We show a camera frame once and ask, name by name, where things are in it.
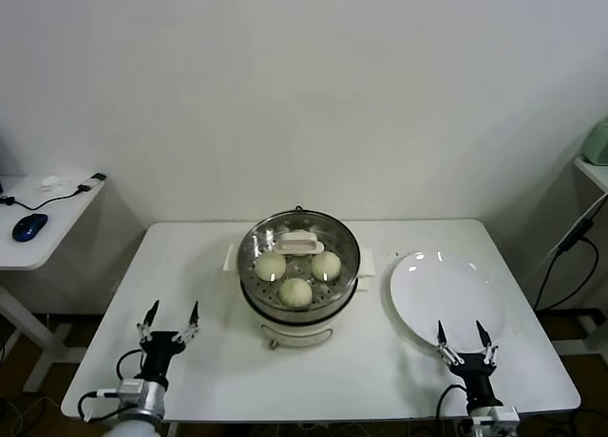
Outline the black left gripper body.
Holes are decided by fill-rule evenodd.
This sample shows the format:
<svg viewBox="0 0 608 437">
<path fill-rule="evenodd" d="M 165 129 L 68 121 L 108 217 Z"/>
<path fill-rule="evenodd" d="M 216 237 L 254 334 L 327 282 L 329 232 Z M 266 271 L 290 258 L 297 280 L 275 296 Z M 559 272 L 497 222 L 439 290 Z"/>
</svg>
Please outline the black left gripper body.
<svg viewBox="0 0 608 437">
<path fill-rule="evenodd" d="M 141 367 L 141 379 L 168 385 L 167 373 L 172 358 L 185 350 L 185 343 L 175 331 L 154 331 L 151 339 L 141 343 L 145 354 Z"/>
</svg>

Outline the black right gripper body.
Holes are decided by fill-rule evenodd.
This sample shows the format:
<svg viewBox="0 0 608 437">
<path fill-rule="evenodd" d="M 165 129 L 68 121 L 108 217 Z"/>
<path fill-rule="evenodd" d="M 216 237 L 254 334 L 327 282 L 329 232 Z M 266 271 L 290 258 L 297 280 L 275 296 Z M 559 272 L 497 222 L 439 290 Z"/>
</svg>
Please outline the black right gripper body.
<svg viewBox="0 0 608 437">
<path fill-rule="evenodd" d="M 496 369 L 494 364 L 486 364 L 481 353 L 462 353 L 462 362 L 448 363 L 448 369 L 465 382 L 467 409 L 496 407 L 490 376 Z"/>
</svg>

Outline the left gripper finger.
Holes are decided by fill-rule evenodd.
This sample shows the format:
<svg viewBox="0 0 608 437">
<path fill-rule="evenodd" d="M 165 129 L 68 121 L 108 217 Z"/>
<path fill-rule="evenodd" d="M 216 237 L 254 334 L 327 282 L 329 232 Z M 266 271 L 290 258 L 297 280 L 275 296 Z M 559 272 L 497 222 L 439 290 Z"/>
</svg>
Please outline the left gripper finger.
<svg viewBox="0 0 608 437">
<path fill-rule="evenodd" d="M 159 309 L 159 306 L 160 301 L 156 300 L 152 307 L 145 313 L 143 321 L 137 324 L 139 342 L 141 344 L 152 340 L 151 327 Z"/>
<path fill-rule="evenodd" d="M 196 301 L 190 314 L 187 326 L 178 331 L 172 337 L 172 341 L 179 344 L 188 344 L 199 331 L 199 320 L 199 303 Z"/>
</svg>

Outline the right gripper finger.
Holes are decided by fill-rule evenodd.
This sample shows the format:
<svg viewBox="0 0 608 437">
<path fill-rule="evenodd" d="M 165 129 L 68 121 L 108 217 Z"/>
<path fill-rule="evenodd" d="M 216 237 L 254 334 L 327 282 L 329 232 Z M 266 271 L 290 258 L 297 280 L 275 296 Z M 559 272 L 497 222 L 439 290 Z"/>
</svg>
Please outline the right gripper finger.
<svg viewBox="0 0 608 437">
<path fill-rule="evenodd" d="M 453 350 L 447 343 L 447 336 L 440 320 L 437 321 L 437 351 L 448 366 L 459 366 L 464 364 L 464 359 Z"/>
<path fill-rule="evenodd" d="M 478 335 L 480 337 L 482 346 L 484 348 L 483 362 L 488 366 L 495 367 L 496 366 L 496 354 L 497 354 L 499 346 L 492 341 L 489 332 L 485 329 L 485 327 L 479 320 L 476 321 L 476 327 L 478 330 Z"/>
</svg>

